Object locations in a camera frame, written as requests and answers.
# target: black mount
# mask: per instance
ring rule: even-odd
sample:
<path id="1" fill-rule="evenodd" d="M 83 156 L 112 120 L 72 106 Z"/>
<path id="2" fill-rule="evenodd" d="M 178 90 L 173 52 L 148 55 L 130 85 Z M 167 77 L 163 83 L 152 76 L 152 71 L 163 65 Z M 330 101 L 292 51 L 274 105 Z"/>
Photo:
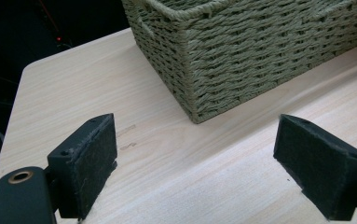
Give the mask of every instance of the black mount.
<path id="1" fill-rule="evenodd" d="M 117 167 L 113 114 L 90 119 L 48 155 L 48 167 L 25 167 L 0 179 L 0 224 L 85 219 Z"/>

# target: light wood tabletop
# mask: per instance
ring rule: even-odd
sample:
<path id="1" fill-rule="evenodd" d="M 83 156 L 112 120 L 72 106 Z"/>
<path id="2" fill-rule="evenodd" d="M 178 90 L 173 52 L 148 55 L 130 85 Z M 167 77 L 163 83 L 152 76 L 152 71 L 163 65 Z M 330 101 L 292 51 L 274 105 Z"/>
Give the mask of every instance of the light wood tabletop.
<path id="1" fill-rule="evenodd" d="M 115 114 L 117 169 L 84 223 L 328 223 L 273 148 L 281 113 L 357 147 L 357 48 L 201 124 L 189 120 L 130 29 L 69 49 L 24 69 L 0 178 L 47 167 L 50 151 L 106 113 Z"/>

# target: woven basket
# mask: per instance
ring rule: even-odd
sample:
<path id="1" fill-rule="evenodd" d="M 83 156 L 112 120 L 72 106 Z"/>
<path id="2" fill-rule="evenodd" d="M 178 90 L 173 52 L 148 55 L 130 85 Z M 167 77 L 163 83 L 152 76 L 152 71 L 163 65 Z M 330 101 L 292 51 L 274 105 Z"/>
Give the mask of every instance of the woven basket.
<path id="1" fill-rule="evenodd" d="M 122 0 L 137 45 L 195 123 L 357 46 L 357 0 Z"/>

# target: basket handle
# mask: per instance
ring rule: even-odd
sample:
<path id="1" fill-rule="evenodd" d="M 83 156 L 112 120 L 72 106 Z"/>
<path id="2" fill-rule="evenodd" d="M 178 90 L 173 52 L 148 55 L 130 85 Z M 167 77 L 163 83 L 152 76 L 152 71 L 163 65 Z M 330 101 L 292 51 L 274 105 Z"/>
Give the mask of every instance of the basket handle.
<path id="1" fill-rule="evenodd" d="M 326 1 L 326 3 L 316 6 L 315 13 L 309 17 L 310 21 L 321 20 L 322 18 L 333 15 L 339 9 L 348 8 L 350 7 L 350 5 L 352 5 L 353 2 L 355 2 L 355 0 L 334 0 L 333 3 L 327 3 L 328 1 L 331 2 L 331 0 L 324 0 L 324 1 Z"/>
<path id="2" fill-rule="evenodd" d="M 152 38 L 155 37 L 155 33 L 152 31 L 151 27 L 147 24 L 147 20 L 144 19 L 144 17 L 142 16 L 142 13 L 140 12 L 140 10 L 143 10 L 147 13 L 149 13 L 151 11 L 150 6 L 147 5 L 144 1 L 142 0 L 133 0 L 133 4 L 134 4 L 134 15 L 135 18 L 138 22 L 138 24 L 140 24 L 143 27 L 143 30 Z"/>

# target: black foam pad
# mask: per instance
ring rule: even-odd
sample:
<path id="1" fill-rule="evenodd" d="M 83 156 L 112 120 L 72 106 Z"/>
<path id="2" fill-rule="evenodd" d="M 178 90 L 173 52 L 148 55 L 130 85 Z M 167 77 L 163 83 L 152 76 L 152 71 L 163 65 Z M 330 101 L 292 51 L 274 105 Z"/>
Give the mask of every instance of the black foam pad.
<path id="1" fill-rule="evenodd" d="M 281 115 L 274 158 L 326 218 L 351 220 L 356 148 L 307 120 Z"/>
<path id="2" fill-rule="evenodd" d="M 88 120 L 48 155 L 58 179 L 62 217 L 84 219 L 105 181 L 117 167 L 117 141 L 112 114 Z"/>

